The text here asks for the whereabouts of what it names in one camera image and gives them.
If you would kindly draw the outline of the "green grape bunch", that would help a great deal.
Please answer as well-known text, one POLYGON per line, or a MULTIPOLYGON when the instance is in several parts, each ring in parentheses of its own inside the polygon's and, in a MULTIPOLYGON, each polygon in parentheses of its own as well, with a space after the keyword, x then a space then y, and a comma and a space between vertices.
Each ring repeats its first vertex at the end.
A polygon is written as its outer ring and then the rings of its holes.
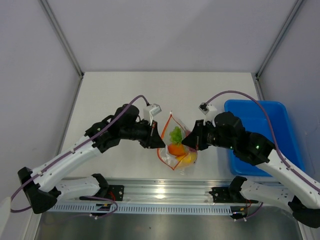
POLYGON ((176 126, 170 133, 170 142, 174 145, 180 145, 183 140, 182 130, 180 127, 176 126))

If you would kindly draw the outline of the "red orange mango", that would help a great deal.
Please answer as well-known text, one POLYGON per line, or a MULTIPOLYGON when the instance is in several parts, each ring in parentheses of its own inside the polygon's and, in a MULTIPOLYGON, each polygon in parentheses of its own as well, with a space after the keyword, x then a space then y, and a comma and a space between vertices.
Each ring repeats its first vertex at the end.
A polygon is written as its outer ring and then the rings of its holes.
POLYGON ((167 150, 171 155, 183 156, 186 154, 186 150, 182 144, 173 144, 167 146, 167 150))

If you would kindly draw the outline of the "orange yellow mango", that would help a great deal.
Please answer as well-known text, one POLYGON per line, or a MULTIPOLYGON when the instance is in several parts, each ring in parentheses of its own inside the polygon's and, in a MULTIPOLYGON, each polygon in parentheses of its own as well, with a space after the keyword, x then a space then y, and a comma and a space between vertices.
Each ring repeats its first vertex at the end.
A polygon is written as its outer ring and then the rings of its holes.
POLYGON ((191 166, 197 161, 198 153, 197 152, 188 152, 185 155, 177 156, 176 160, 178 161, 176 168, 186 168, 191 166))

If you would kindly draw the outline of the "clear zip bag red zipper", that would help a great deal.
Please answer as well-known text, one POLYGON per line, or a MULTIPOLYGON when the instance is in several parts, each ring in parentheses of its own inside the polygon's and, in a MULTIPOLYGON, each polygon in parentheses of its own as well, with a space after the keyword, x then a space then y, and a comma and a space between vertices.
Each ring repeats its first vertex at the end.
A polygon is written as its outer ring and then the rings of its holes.
POLYGON ((187 175, 198 159, 195 149, 182 144, 190 133, 190 129, 171 111, 160 135, 165 147, 158 148, 156 153, 162 163, 180 175, 187 175))

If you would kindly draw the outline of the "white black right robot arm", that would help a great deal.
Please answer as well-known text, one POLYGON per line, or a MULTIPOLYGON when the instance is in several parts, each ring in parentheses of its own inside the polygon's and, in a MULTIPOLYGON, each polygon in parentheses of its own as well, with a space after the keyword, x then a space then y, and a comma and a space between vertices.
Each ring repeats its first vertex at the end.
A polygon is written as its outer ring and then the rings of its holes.
POLYGON ((228 189, 232 201, 245 198, 267 203, 291 213, 310 228, 319 228, 320 183, 285 157, 275 141, 245 130, 240 118, 231 112, 218 114, 213 122, 197 120, 182 144, 197 151, 210 146, 230 149, 241 161, 263 170, 286 188, 273 188, 237 176, 228 189))

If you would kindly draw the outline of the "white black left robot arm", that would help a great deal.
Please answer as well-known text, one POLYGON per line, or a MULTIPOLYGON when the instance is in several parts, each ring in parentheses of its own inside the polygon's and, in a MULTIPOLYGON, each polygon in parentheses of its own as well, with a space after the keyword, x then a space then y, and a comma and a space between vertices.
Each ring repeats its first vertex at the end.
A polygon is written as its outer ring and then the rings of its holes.
POLYGON ((29 208, 35 214, 42 214, 62 200, 105 199, 109 184, 101 174, 73 180, 65 177, 85 162, 116 147, 121 140, 138 141, 144 149, 165 148, 154 120, 160 112, 158 104, 147 104, 140 119, 136 106, 124 104, 115 114, 94 123, 70 149, 39 167, 21 168, 17 175, 29 208))

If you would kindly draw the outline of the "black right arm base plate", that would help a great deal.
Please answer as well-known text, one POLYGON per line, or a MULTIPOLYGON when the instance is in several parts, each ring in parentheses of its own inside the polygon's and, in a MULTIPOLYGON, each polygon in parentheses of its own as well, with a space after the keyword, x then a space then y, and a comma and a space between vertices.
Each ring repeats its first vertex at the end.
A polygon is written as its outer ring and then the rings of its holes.
POLYGON ((208 193, 212 196, 214 203, 257 204, 259 202, 258 200, 243 197, 240 190, 240 187, 219 186, 212 187, 208 193))

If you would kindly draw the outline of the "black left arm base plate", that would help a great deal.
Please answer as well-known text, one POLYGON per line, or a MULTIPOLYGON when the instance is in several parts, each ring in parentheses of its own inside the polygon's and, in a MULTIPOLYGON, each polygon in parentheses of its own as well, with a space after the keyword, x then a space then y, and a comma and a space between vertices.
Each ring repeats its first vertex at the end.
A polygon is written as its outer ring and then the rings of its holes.
POLYGON ((92 197, 97 197, 121 202, 124 196, 124 189, 125 187, 123 185, 102 185, 98 187, 94 195, 80 196, 79 199, 89 201, 93 200, 92 197))

